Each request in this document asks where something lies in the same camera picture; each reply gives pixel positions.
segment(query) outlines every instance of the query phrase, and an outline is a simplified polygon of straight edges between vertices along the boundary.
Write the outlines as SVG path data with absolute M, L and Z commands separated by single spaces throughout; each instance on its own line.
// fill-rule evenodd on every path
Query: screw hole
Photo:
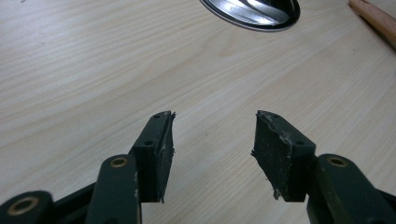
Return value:
M 7 212 L 12 217 L 19 216 L 35 208 L 38 205 L 38 202 L 39 200 L 37 197 L 30 196 L 22 198 L 12 204 L 8 208 Z
M 124 166 L 127 162 L 128 162 L 128 160 L 126 160 L 125 158 L 119 157 L 119 158 L 112 160 L 110 162 L 110 165 L 112 167 L 118 168 L 118 167 Z
M 152 141 L 146 141 L 146 142 L 145 142 L 145 146 L 148 146 L 148 147 L 152 146 L 152 144 L 153 144 Z
M 346 167 L 347 166 L 347 162 L 340 159 L 340 158 L 335 158 L 335 157 L 330 157 L 328 159 L 328 162 L 334 166 L 338 166 L 338 167 Z

